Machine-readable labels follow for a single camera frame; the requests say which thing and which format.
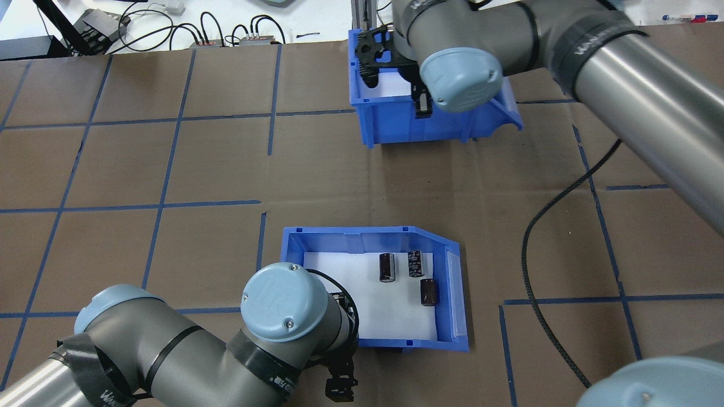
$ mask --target electrical cable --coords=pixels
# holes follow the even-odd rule
[[[206,35],[206,29],[203,26],[203,16],[208,15],[212,19],[214,19],[214,22],[216,23],[216,28],[219,29],[219,38],[221,38],[221,46],[224,46],[224,32],[222,31],[222,26],[219,24],[219,21],[214,17],[214,15],[210,12],[202,12],[201,13],[201,32],[203,33],[203,40],[209,44],[209,37]]]
[[[48,38],[50,38],[50,32],[48,31],[48,26],[45,25],[45,19],[43,18],[43,15],[41,14],[41,8],[37,7],[37,6],[35,6],[35,8],[38,9],[38,16],[40,16],[41,21],[43,22],[43,28],[45,28],[45,30],[46,30],[46,35],[48,36]]]
[[[257,16],[257,17],[259,17],[259,19],[256,20],[256,24],[254,25],[254,29],[256,30],[256,35],[259,34],[259,23],[264,20],[269,20],[269,21],[273,22],[274,25],[276,25],[277,28],[279,29],[279,34],[282,35],[282,43],[287,43],[287,39],[284,37],[284,30],[282,30],[282,26],[279,25],[279,23],[274,18],[272,18],[268,15],[261,15],[261,16]]]
[[[359,319],[360,314],[359,314],[359,311],[357,310],[357,305],[355,304],[355,301],[352,299],[352,296],[349,294],[349,292],[340,283],[338,283],[335,279],[331,278],[330,276],[326,275],[323,272],[320,272],[319,270],[307,269],[307,272],[318,275],[318,276],[324,278],[325,280],[329,281],[330,283],[332,283],[335,287],[337,287],[342,292],[342,294],[344,294],[345,297],[347,297],[347,300],[350,302],[350,307],[352,308],[352,312],[355,315],[355,325],[352,328],[352,333],[345,341],[344,347],[349,349],[350,356],[354,355],[355,350],[356,350],[354,347],[354,342],[355,342],[355,340],[357,340],[357,335],[359,334],[359,327],[360,327],[360,319]],[[324,358],[320,358],[315,361],[309,361],[307,363],[307,366],[304,367],[304,369],[308,369],[312,366],[319,365],[321,363],[322,359],[324,359]]]
[[[234,29],[231,30],[231,37],[232,37],[231,46],[234,46],[234,38],[238,38],[236,36],[236,30],[238,30],[239,28],[242,28],[244,30],[244,33],[246,33],[246,38],[249,38],[249,30],[247,30],[246,26],[244,24],[237,24],[236,27],[234,27]]]
[[[550,329],[550,326],[548,325],[548,322],[546,321],[545,317],[543,317],[543,313],[540,310],[540,307],[538,307],[538,300],[536,299],[535,294],[533,294],[533,288],[531,286],[531,280],[528,276],[528,240],[531,236],[531,231],[533,230],[533,226],[536,225],[536,223],[543,217],[543,215],[546,214],[555,204],[558,203],[561,199],[565,198],[566,195],[571,193],[572,190],[575,190],[578,188],[584,181],[588,180],[596,171],[598,171],[603,164],[606,164],[606,161],[608,161],[609,158],[618,150],[618,147],[621,145],[621,140],[616,140],[616,142],[611,146],[611,149],[601,158],[596,165],[594,165],[591,169],[586,172],[583,176],[578,178],[573,184],[568,186],[565,190],[561,191],[558,195],[555,196],[549,203],[547,203],[543,209],[536,214],[535,217],[531,220],[531,222],[528,224],[528,227],[526,228],[526,233],[523,235],[523,249],[521,251],[521,267],[523,269],[523,282],[526,285],[526,294],[528,295],[528,299],[531,302],[531,306],[533,307],[533,312],[536,314],[536,317],[538,318],[538,322],[541,324],[541,327],[545,331],[545,334],[548,336],[548,339],[553,343],[556,350],[560,355],[563,357],[563,360],[568,364],[568,367],[573,370],[573,373],[578,377],[578,380],[581,380],[581,383],[583,383],[586,388],[591,387],[591,382],[586,378],[586,375],[583,374],[583,372],[579,369],[578,365],[576,365],[576,362],[573,361],[570,355],[568,355],[568,352],[564,349],[563,345],[560,344],[560,341],[555,336],[553,331]]]
[[[193,31],[192,31],[189,27],[187,27],[187,25],[193,26],[193,24],[190,24],[190,23],[188,23],[188,22],[184,22],[184,23],[181,23],[181,24],[179,24],[179,25],[176,25],[176,26],[174,27],[174,29],[171,31],[171,38],[169,38],[169,51],[171,51],[171,50],[173,49],[174,34],[176,34],[176,31],[177,31],[179,28],[185,28],[186,30],[188,30],[188,32],[191,33],[191,35],[193,36],[193,42],[194,42],[197,46],[200,45],[200,44],[198,43],[198,38],[196,38],[196,34],[194,34]]]
[[[131,5],[128,6],[128,7],[126,8],[126,10],[124,10],[124,12],[121,14],[121,17],[119,17],[119,19],[118,19],[118,31],[121,30],[121,24],[122,24],[123,20],[124,20],[126,17],[129,17],[129,16],[134,15],[134,14],[139,14],[139,13],[141,13],[141,12],[143,12],[142,15],[146,15],[147,12],[153,12],[153,13],[160,14],[160,15],[166,17],[166,18],[169,20],[169,27],[165,28],[166,30],[170,30],[170,29],[172,29],[172,28],[174,27],[174,20],[171,18],[171,16],[169,16],[168,14],[166,14],[166,13],[164,13],[164,12],[160,12],[160,11],[158,11],[158,10],[151,10],[150,8],[143,9],[143,10],[136,10],[136,11],[134,11],[134,12],[129,12],[129,11],[131,10],[131,7],[135,6],[135,5],[138,4],[138,3],[140,3],[140,2],[139,2],[139,1],[135,1],[135,2],[131,3]],[[130,46],[130,44],[135,43],[137,40],[139,40],[139,39],[141,39],[141,38],[147,38],[147,37],[149,37],[150,35],[143,35],[143,36],[137,38],[136,40],[131,41],[130,43],[127,43],[127,42],[125,41],[125,39],[123,38],[124,36],[121,36],[121,37],[119,37],[118,39],[121,41],[121,43],[123,44],[123,46],[120,47],[120,48],[118,48],[118,49],[116,49],[116,51],[118,51],[119,49],[123,49],[123,48],[128,48],[128,49],[130,49],[131,51],[136,51],[136,52],[151,51],[151,50],[153,50],[153,49],[156,49],[156,48],[160,47],[161,45],[163,45],[163,44],[166,42],[166,40],[170,39],[170,38],[171,38],[171,33],[172,33],[172,32],[169,31],[168,34],[166,34],[166,37],[164,37],[164,39],[163,39],[161,42],[159,42],[159,43],[156,44],[155,46],[152,46],[152,47],[149,47],[149,48],[146,48],[146,49],[135,49],[135,48],[133,48],[132,46]]]
[[[137,43],[138,41],[141,41],[141,40],[143,40],[144,38],[150,37],[150,36],[152,36],[153,34],[160,33],[160,32],[163,31],[163,30],[171,30],[171,29],[173,29],[173,28],[175,28],[175,27],[176,27],[175,25],[171,25],[171,26],[169,26],[169,27],[162,27],[162,28],[159,28],[158,30],[151,31],[150,33],[148,33],[148,34],[146,34],[146,35],[142,35],[141,37],[136,38],[135,40],[129,42],[128,44],[126,44],[126,45],[124,45],[124,46],[120,46],[120,47],[114,49],[113,51],[107,52],[106,55],[115,54],[115,53],[117,53],[118,51],[120,51],[120,50],[122,50],[122,49],[129,48],[130,45],[133,45],[134,43]]]
[[[226,42],[230,43],[231,46],[237,46],[241,43],[241,38],[237,37],[236,35],[224,35],[224,40],[226,40]]]

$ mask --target white tabletop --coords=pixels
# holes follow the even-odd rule
[[[115,0],[54,0],[65,13],[68,20],[75,22],[86,9],[102,9],[120,14],[129,3]],[[488,7],[510,3],[515,0],[494,0]],[[379,7],[388,0],[378,0]],[[626,14],[637,24],[663,24],[664,14],[719,14],[724,20],[724,1],[722,0],[619,0],[625,7]],[[191,22],[199,26],[199,16],[209,11],[219,20],[225,35],[231,33],[236,24],[249,24],[249,19],[257,14],[269,14],[276,19],[285,32],[288,43],[338,41],[347,38],[347,31],[352,28],[352,7],[348,0],[292,0],[286,7],[272,6],[262,0],[184,0],[186,11],[183,15],[172,16],[174,23]],[[149,3],[137,4],[133,9],[145,9]],[[152,9],[163,11],[162,7]],[[385,22],[392,21],[392,7],[379,13]],[[59,37],[58,31],[46,20],[51,34]],[[133,16],[126,41],[132,41],[146,33],[164,27],[168,20],[159,14],[149,13],[144,16]],[[217,37],[216,25],[210,18],[205,18],[206,32],[210,37]],[[275,35],[279,39],[277,28],[271,22],[260,25],[262,35]],[[296,38],[296,35],[319,33]],[[0,40],[24,38],[44,35],[45,29],[41,18],[31,0],[14,0],[0,21]],[[155,45],[165,33],[146,38],[134,45],[145,48]],[[179,30],[174,37],[173,48],[184,49],[192,43],[190,34]],[[168,49],[168,43],[158,50]]]

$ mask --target blue tape grid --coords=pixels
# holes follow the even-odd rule
[[[13,349],[11,352],[10,359],[8,360],[7,367],[4,372],[3,380],[0,383],[0,391],[2,391],[6,385],[7,380],[9,377],[9,373],[12,369],[12,364],[14,362],[14,358],[17,354],[17,349],[20,344],[20,341],[22,339],[22,334],[25,329],[25,325],[27,323],[27,320],[29,318],[48,318],[48,317],[75,317],[78,315],[78,311],[55,311],[55,312],[30,312],[30,309],[32,308],[33,301],[35,298],[35,294],[37,293],[38,285],[40,282],[40,279],[42,277],[43,269],[45,267],[45,263],[48,258],[48,254],[53,242],[53,238],[55,236],[55,232],[58,227],[60,216],[63,212],[72,212],[72,211],[124,211],[124,210],[136,210],[136,209],[157,209],[158,214],[156,217],[156,224],[154,225],[154,231],[153,231],[153,237],[151,242],[151,247],[149,248],[149,256],[148,261],[146,264],[146,270],[144,272],[143,276],[143,287],[145,287],[148,283],[148,273],[150,272],[150,265],[151,260],[153,256],[153,250],[155,248],[155,242],[156,237],[158,235],[158,228],[160,225],[160,219],[161,219],[161,213],[163,212],[163,208],[179,208],[179,207],[194,207],[194,206],[225,206],[225,205],[246,205],[246,204],[260,204],[260,201],[207,201],[207,202],[185,202],[185,203],[166,203],[165,202],[165,195],[168,188],[168,181],[169,181],[169,175],[171,172],[172,164],[173,164],[173,156],[175,152],[175,146],[177,143],[178,138],[178,132],[180,123],[184,121],[196,121],[196,120],[216,120],[216,119],[245,119],[245,118],[256,118],[256,117],[269,117],[270,118],[270,127],[269,127],[269,143],[268,143],[268,151],[267,154],[272,154],[273,149],[273,142],[274,142],[274,122],[275,117],[288,117],[288,116],[303,116],[303,115],[316,115],[316,114],[349,114],[353,113],[354,109],[338,109],[338,110],[325,110],[325,111],[305,111],[305,112],[280,112],[277,113],[277,94],[279,89],[279,66],[281,64],[281,52],[282,49],[279,47],[277,49],[277,61],[276,61],[276,71],[274,74],[274,90],[272,95],[272,110],[270,114],[236,114],[236,115],[229,115],[229,116],[223,116],[223,115],[216,115],[216,116],[200,116],[200,117],[183,117],[183,109],[185,105],[185,99],[188,94],[188,86],[189,81],[191,78],[191,73],[193,70],[193,61],[195,59],[195,50],[192,51],[192,57],[191,57],[191,63],[189,66],[189,73],[187,76],[187,81],[185,84],[184,89],[184,95],[182,99],[182,104],[180,107],[179,115],[175,118],[164,118],[164,119],[145,119],[145,120],[123,120],[123,121],[114,121],[114,122],[93,122],[93,116],[95,115],[96,108],[98,106],[98,101],[100,99],[101,92],[103,90],[104,84],[106,82],[108,72],[110,69],[112,56],[109,57],[108,64],[106,66],[106,71],[103,76],[103,80],[101,81],[101,87],[98,90],[98,94],[96,95],[96,100],[93,105],[93,110],[91,112],[90,118],[88,122],[86,123],[71,123],[71,124],[63,124],[63,125],[25,125],[25,126],[6,126],[7,120],[9,119],[9,116],[12,111],[12,107],[14,106],[23,83],[25,82],[25,78],[28,76],[28,72],[30,70],[30,66],[32,64],[32,61],[28,62],[28,64],[25,67],[25,70],[23,71],[22,77],[20,79],[20,82],[17,86],[17,90],[15,91],[11,103],[9,105],[9,108],[6,112],[6,114],[3,117],[2,122],[0,122],[0,132],[4,129],[13,130],[13,129],[39,129],[39,128],[55,128],[55,127],[85,127],[85,132],[83,135],[83,142],[81,143],[81,148],[78,151],[78,155],[76,156],[76,160],[73,166],[73,170],[71,172],[63,200],[61,203],[61,206],[59,208],[40,208],[40,209],[0,209],[0,214],[6,214],[6,213],[34,213],[34,212],[51,212],[51,213],[57,213],[56,220],[54,222],[53,228],[51,230],[51,236],[49,238],[48,244],[46,246],[46,250],[43,253],[43,260],[41,261],[41,266],[38,270],[38,275],[35,279],[35,283],[33,285],[33,290],[31,291],[30,298],[28,300],[28,304],[25,308],[25,312],[22,313],[0,313],[0,319],[21,319],[20,328],[18,330],[18,334],[16,336],[15,342],[13,344]],[[557,99],[557,100],[541,100],[541,101],[522,101],[519,102],[519,104],[569,104],[569,103],[575,103],[576,101],[572,99]],[[70,186],[72,184],[73,177],[75,176],[75,170],[77,169],[77,164],[80,160],[80,154],[83,150],[83,144],[85,143],[85,140],[88,136],[88,131],[90,127],[92,126],[107,126],[107,125],[126,125],[126,124],[143,124],[143,123],[159,123],[159,122],[176,122],[176,130],[174,132],[174,140],[172,144],[172,151],[169,155],[169,163],[167,166],[167,174],[166,178],[164,180],[164,187],[163,191],[161,192],[161,200],[159,204],[157,205],[132,205],[132,206],[102,206],[102,207],[81,207],[81,208],[66,208],[65,207],[65,201],[67,200],[68,193],[70,191]],[[573,128],[574,134],[576,135],[576,140],[580,143],[580,135],[578,134],[578,129]],[[584,163],[584,166],[586,167],[586,170],[589,169],[588,160],[586,157],[585,150],[583,147],[579,144],[579,150],[581,153],[581,160]],[[610,242],[610,236],[608,234],[606,224],[605,224],[605,218],[603,217],[603,213],[600,207],[600,202],[598,199],[598,195],[596,193],[595,185],[593,182],[593,179],[589,181],[591,186],[592,195],[594,197],[594,201],[596,202],[597,207],[597,213],[599,215],[599,221],[601,222],[601,228],[602,232],[604,234],[604,238],[606,240],[606,246],[609,251],[609,257],[612,263],[612,268],[614,270],[614,275],[617,280],[617,284],[619,287],[619,296],[618,297],[596,297],[596,298],[541,298],[539,299],[540,304],[574,304],[574,303],[614,303],[614,302],[621,302],[624,307],[624,312],[626,315],[626,321],[629,328],[629,332],[631,334],[631,341],[634,347],[634,352],[636,354],[637,358],[641,358],[641,353],[638,345],[638,340],[636,339],[636,333],[633,326],[633,322],[631,320],[631,314],[628,310],[628,303],[630,302],[639,302],[639,301],[691,301],[691,300],[724,300],[724,293],[711,293],[711,294],[690,294],[690,295],[634,295],[634,296],[627,296],[625,293],[625,290],[623,289],[623,285],[621,282],[618,281],[618,265],[615,262],[615,255],[613,253],[613,247],[611,246]],[[666,189],[669,188],[668,185],[616,185],[616,186],[607,186],[607,191],[620,191],[620,190],[656,190],[656,189]],[[263,213],[261,215],[261,221],[259,226],[259,241],[258,241],[258,251],[257,251],[257,259],[256,259],[256,265],[257,268],[261,268],[261,262],[262,262],[262,253],[263,253],[263,246],[264,246],[264,233],[266,229],[266,213]],[[504,301],[504,306],[517,306],[517,305],[529,305],[530,302],[527,299],[513,299],[513,300],[506,300]],[[501,334],[502,334],[502,342],[503,342],[503,350],[505,354],[505,364],[508,374],[508,384],[509,384],[509,390],[510,390],[510,402],[512,407],[518,406],[517,397],[515,395],[515,383],[513,379],[513,367],[510,361],[510,345],[508,341],[508,331],[507,327],[505,326],[505,310],[504,306],[499,306],[499,312],[500,312],[500,327],[501,327]],[[181,314],[226,314],[226,313],[235,313],[238,312],[237,307],[224,307],[224,308],[197,308],[197,309],[178,309],[178,311]]]

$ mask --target blue storage bin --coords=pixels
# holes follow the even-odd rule
[[[367,147],[453,138],[466,142],[469,138],[488,137],[505,124],[523,129],[523,120],[507,78],[502,90],[490,102],[469,112],[447,113],[433,106],[431,117],[416,119],[415,106],[410,98],[410,83],[396,69],[380,70],[376,88],[367,88],[362,81],[355,56],[359,32],[361,30],[349,32],[350,104],[359,116],[362,142]]]
[[[412,226],[399,227],[286,227],[282,239],[281,261],[305,266],[308,253],[407,253],[420,250],[432,253],[433,279],[437,284],[439,300],[434,307],[434,327],[437,340],[417,337],[397,339],[363,337],[361,347],[382,348],[430,348],[449,351],[468,351],[468,331],[463,297],[463,278],[460,269],[460,246]],[[376,282],[379,287],[389,287]],[[359,304],[365,301],[353,295]]]

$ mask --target black capacitor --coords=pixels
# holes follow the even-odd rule
[[[422,277],[425,271],[422,269],[422,252],[413,250],[408,252],[408,266],[410,277]]]
[[[424,306],[437,305],[437,284],[432,278],[420,280],[420,302]]]
[[[395,255],[383,253],[379,255],[379,281],[395,281]]]

